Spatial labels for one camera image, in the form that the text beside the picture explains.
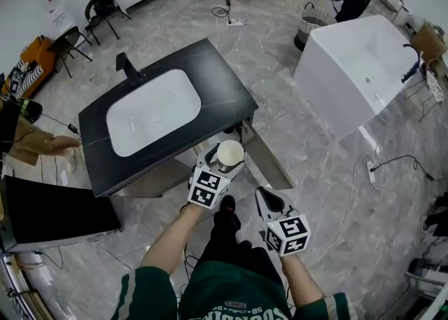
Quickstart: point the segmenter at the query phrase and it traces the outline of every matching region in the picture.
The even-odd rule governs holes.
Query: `cardboard box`
[[[429,62],[437,59],[447,50],[445,42],[435,33],[433,26],[425,21],[421,29],[411,39],[413,45],[419,52],[423,51],[423,60]]]

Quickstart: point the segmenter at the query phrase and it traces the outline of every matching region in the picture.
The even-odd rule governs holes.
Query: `white cup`
[[[243,146],[231,139],[222,142],[216,151],[218,158],[219,169],[226,172],[235,167],[244,158]]]

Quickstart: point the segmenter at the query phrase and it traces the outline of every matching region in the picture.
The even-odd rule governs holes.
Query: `trash bin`
[[[300,11],[299,30],[294,38],[294,44],[301,51],[305,49],[309,33],[317,29],[331,24],[336,24],[336,19],[328,12],[315,8],[312,2],[307,3],[305,7]]]

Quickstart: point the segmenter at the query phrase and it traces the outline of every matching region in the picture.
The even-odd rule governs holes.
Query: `white shoe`
[[[73,173],[76,170],[76,159],[75,159],[75,149],[68,148],[67,154],[65,155],[67,161],[67,171]]]

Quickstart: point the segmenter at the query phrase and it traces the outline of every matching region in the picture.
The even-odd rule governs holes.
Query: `orange chair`
[[[41,73],[39,72],[40,76],[35,81],[30,85],[27,85],[26,90],[24,90],[19,97],[29,98],[39,84],[45,80],[55,68],[55,55],[47,51],[47,48],[51,43],[51,39],[44,36],[38,36],[20,55],[20,60],[23,64],[26,64],[27,62],[31,64],[33,61],[36,61],[40,66],[39,70],[41,70]],[[6,85],[8,87],[9,83],[10,78],[8,77],[6,79]]]

